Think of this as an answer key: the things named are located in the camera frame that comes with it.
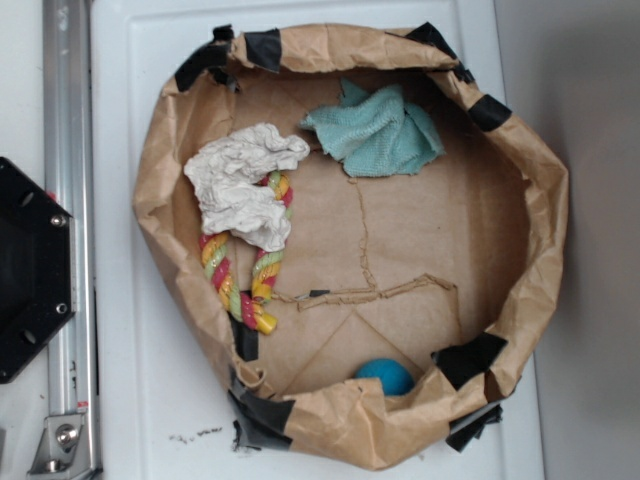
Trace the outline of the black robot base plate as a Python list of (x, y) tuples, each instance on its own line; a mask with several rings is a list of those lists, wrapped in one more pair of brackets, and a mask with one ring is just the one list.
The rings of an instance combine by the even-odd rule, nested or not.
[(12, 382), (73, 315), (71, 216), (1, 159), (1, 382)]

